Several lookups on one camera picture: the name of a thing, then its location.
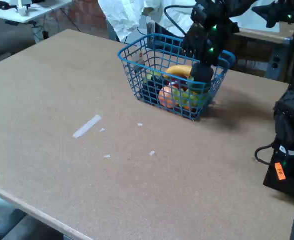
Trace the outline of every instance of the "wire basket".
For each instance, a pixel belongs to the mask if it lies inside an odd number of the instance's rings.
[[[185,75],[165,72],[173,65],[199,62],[187,57],[181,44],[180,38],[149,34],[120,50],[118,57],[137,99],[194,120],[210,104],[236,58],[223,51],[217,66],[212,66],[211,82],[193,81]]]

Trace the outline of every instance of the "white scrap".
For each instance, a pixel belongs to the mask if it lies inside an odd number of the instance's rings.
[[[101,120],[101,116],[96,115],[92,119],[90,119],[84,126],[79,128],[72,136],[74,138],[78,138],[82,136],[85,132],[87,132],[92,126],[94,126],[97,122]]]

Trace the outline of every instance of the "brown table surface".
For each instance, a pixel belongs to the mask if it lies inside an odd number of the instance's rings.
[[[280,32],[240,28],[240,32],[237,33],[237,35],[276,44],[283,44],[287,39],[290,39],[294,35],[294,23],[288,24],[287,22],[280,22]]]
[[[75,239],[289,239],[294,199],[253,161],[286,84],[229,71],[193,122],[135,100],[122,47],[67,30],[0,62],[0,196]]]

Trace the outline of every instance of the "brick wall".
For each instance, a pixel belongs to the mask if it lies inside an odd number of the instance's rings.
[[[82,32],[88,32],[89,29],[95,28],[106,30],[107,23],[97,0],[74,0],[74,2],[65,7],[64,12],[80,28]],[[61,11],[56,11],[59,24],[70,25],[70,21]],[[50,21],[54,23],[55,15],[50,14]]]

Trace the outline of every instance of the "orange tag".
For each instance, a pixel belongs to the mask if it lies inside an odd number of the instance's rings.
[[[279,180],[284,180],[284,179],[286,179],[286,176],[285,176],[285,173],[283,172],[283,169],[282,169],[282,165],[281,165],[281,163],[276,162],[276,163],[275,163],[275,167],[276,167],[276,171],[277,171],[277,174],[278,174],[278,178],[279,178]]]

